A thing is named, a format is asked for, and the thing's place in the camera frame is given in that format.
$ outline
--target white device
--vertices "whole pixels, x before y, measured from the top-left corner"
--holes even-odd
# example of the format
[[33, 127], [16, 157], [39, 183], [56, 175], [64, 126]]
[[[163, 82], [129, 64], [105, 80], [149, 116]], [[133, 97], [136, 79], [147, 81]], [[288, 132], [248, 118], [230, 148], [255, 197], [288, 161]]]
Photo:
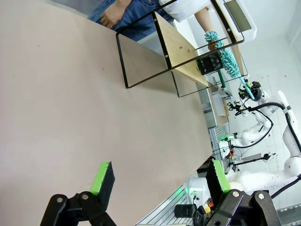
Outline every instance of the white device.
[[236, 40], [251, 41], [256, 37], [257, 27], [241, 0], [216, 0]]

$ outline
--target green gripper pad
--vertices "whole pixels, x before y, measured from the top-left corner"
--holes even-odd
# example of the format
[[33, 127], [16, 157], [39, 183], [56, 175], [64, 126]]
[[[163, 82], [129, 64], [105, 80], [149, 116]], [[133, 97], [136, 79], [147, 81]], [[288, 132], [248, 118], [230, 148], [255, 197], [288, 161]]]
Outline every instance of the green gripper pad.
[[213, 204], [217, 207], [223, 195], [230, 190], [230, 184], [219, 160], [210, 162], [206, 179]]
[[102, 162], [90, 188], [90, 192], [96, 195], [104, 210], [107, 209], [115, 176], [113, 173], [112, 163]]

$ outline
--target jeans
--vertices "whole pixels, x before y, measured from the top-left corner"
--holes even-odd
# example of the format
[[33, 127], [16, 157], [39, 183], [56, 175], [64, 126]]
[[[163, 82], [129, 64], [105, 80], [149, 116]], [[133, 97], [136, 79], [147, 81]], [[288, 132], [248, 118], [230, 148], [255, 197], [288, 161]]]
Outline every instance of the jeans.
[[[115, 1], [116, 0], [103, 0], [103, 2], [101, 2], [89, 15], [88, 19], [98, 24], [101, 24], [101, 15]], [[117, 32], [120, 31], [122, 27], [129, 25], [133, 21], [153, 11], [159, 6], [160, 4], [158, 0], [132, 0], [126, 8], [122, 19], [112, 27], [112, 30], [115, 30]], [[168, 22], [172, 22], [174, 20], [163, 9], [158, 10], [157, 13], [159, 13]], [[152, 16], [149, 15], [143, 20], [134, 24], [133, 26], [127, 28], [125, 31], [122, 32], [122, 34], [129, 37], [130, 39], [139, 41], [155, 31], [155, 23], [152, 19]]]

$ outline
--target white shirt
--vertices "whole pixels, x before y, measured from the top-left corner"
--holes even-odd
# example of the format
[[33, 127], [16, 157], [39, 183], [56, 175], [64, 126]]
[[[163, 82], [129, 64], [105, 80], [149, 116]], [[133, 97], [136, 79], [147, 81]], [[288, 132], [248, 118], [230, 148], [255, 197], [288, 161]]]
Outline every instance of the white shirt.
[[[169, 1], [170, 0], [159, 0], [159, 3], [163, 5]], [[177, 22], [181, 22], [210, 4], [210, 0], [178, 0], [165, 6], [163, 9]]]

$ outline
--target table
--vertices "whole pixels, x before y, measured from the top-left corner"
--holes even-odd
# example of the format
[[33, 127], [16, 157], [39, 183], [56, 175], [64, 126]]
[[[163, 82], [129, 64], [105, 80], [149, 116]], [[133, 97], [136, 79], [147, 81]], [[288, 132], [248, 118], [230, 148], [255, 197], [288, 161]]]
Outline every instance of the table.
[[[169, 74], [125, 89], [114, 31], [36, 0], [1, 1], [0, 26], [3, 225], [39, 225], [50, 197], [88, 190], [102, 161], [116, 177], [108, 213], [134, 225], [212, 154], [197, 94], [178, 98]], [[123, 38], [134, 78], [155, 71]]]

